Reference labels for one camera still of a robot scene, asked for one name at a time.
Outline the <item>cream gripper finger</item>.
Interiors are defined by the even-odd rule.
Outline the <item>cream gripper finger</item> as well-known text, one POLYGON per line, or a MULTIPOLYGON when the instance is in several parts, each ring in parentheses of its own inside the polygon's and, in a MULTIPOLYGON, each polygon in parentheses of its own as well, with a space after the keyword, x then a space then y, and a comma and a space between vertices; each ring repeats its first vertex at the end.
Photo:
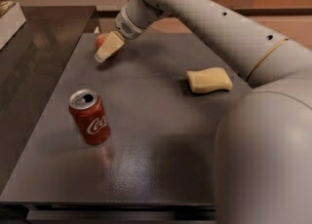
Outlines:
POLYGON ((103 63, 111 56, 116 55, 125 44, 123 36, 118 31, 111 31, 107 34, 106 40, 95 54, 95 60, 99 63, 103 63))

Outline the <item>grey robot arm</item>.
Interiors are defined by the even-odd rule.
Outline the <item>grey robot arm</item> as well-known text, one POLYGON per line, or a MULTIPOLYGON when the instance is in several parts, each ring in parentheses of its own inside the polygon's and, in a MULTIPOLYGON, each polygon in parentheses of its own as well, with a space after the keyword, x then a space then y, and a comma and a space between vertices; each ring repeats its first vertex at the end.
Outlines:
POLYGON ((312 224, 312 53, 211 0, 130 0, 126 39, 176 16, 252 91, 222 117, 214 142, 216 224, 312 224))

